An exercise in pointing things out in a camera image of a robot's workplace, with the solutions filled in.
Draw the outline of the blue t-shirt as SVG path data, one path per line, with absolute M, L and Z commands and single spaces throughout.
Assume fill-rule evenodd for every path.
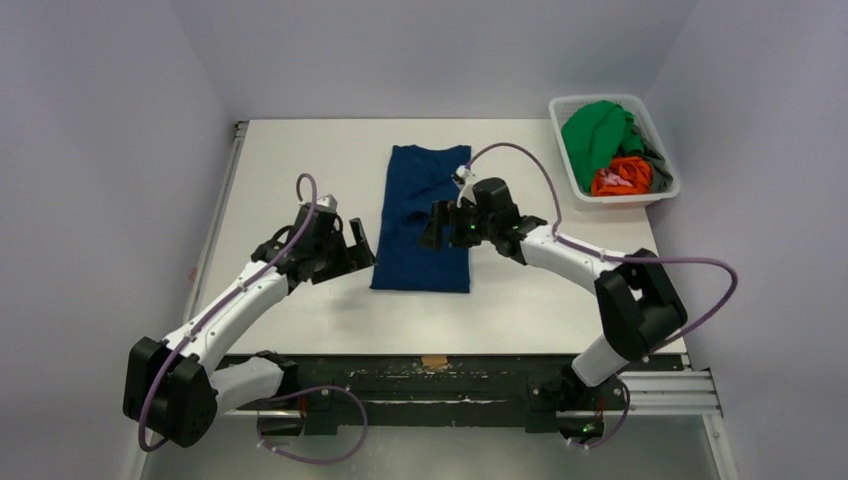
M 448 245 L 432 250 L 419 244 L 433 204 L 457 197 L 452 174 L 470 158 L 471 148 L 467 145 L 444 150 L 418 145 L 392 147 L 371 289 L 457 294 L 471 291 L 468 250 Z

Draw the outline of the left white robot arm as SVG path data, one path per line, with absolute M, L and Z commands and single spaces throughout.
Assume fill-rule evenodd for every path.
M 360 219 L 342 221 L 330 195 L 302 203 L 294 223 L 258 245 L 209 306 L 163 339 L 143 337 L 130 349 L 122 408 L 138 424 L 140 447 L 189 447 L 225 413 L 301 396 L 298 365 L 281 354 L 260 351 L 239 364 L 221 363 L 257 320 L 300 285 L 375 263 Z

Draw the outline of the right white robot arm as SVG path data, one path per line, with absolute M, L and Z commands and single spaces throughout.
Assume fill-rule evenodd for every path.
M 546 270 L 593 294 L 602 334 L 566 367 L 573 388 L 596 387 L 661 348 L 688 314 L 657 256 L 646 249 L 607 254 L 561 237 L 547 221 L 520 213 L 506 183 L 487 178 L 470 199 L 433 203 L 420 246 L 469 249 L 488 242 L 498 254 Z

